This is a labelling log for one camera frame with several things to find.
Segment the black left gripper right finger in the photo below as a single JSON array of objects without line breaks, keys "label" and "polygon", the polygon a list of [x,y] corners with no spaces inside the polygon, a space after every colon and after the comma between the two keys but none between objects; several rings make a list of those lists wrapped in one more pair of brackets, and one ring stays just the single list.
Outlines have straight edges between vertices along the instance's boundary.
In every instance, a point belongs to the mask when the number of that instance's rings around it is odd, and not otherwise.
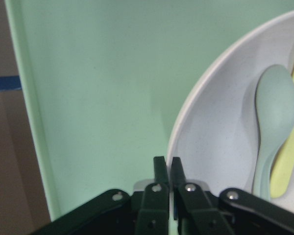
[{"label": "black left gripper right finger", "polygon": [[171,163],[173,217],[180,235],[233,235],[234,231],[205,191],[186,180],[181,159]]}]

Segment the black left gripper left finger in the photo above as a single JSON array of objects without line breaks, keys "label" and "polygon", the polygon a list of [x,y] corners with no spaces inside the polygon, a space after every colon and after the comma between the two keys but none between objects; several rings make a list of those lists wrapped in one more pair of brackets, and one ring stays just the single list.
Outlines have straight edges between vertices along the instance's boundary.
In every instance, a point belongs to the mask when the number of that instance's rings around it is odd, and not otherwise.
[{"label": "black left gripper left finger", "polygon": [[165,157],[153,158],[154,182],[145,187],[135,226],[136,235],[169,233],[170,186]]}]

